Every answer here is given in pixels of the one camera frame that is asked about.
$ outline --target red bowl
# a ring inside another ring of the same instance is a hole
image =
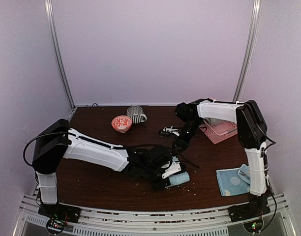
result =
[[[126,131],[128,131],[131,128],[132,123],[133,122],[130,117],[118,116],[112,120],[111,125],[116,131],[118,131],[120,133],[125,133]]]

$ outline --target purple wall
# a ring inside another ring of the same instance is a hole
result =
[[[33,188],[25,143],[70,112],[52,48],[43,0],[0,1],[0,236]]]
[[[232,100],[252,7],[251,0],[54,1],[75,103]]]
[[[270,179],[301,233],[301,0],[263,1],[251,64],[243,99],[258,102],[277,141],[268,151]]]

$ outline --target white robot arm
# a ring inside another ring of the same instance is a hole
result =
[[[244,103],[221,103],[216,100],[205,100],[197,106],[198,116],[200,118],[214,118],[237,123],[236,109],[246,106]],[[267,144],[261,142],[259,148],[245,148],[250,167],[250,193],[261,196],[267,190],[267,164],[264,164],[263,151]]]
[[[192,103],[180,103],[176,110],[185,125],[173,141],[173,149],[182,152],[189,146],[197,128],[205,118],[227,120],[237,124],[238,140],[244,147],[250,167],[250,194],[247,205],[230,208],[232,221],[247,219],[259,212],[269,212],[267,198],[268,160],[266,155],[267,125],[257,103],[249,100],[244,103],[220,102],[212,99],[199,99]]]
[[[56,169],[62,158],[76,159],[111,168],[133,177],[148,179],[153,190],[179,185],[190,180],[185,165],[172,155],[171,148],[156,145],[151,149],[124,147],[86,136],[68,121],[58,120],[36,141],[32,166],[36,171],[41,200],[56,205]]]

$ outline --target blue towel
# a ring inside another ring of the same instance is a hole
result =
[[[239,176],[239,178],[241,178],[244,182],[246,182],[247,184],[250,184],[250,168],[246,165],[243,164],[239,170],[237,175]]]
[[[216,171],[220,193],[223,197],[244,194],[250,191],[250,185],[238,177],[237,173],[239,169]]]
[[[178,162],[179,160],[178,160],[178,158],[173,157],[172,161]],[[169,181],[170,181],[170,185],[167,186],[167,188],[176,186],[176,185],[180,185],[180,184],[190,181],[190,176],[189,176],[188,172],[183,172],[181,174],[170,176]]]

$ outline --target gray striped mug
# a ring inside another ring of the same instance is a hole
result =
[[[147,120],[147,116],[143,113],[143,109],[140,106],[129,107],[126,115],[132,119],[133,124],[142,123]]]

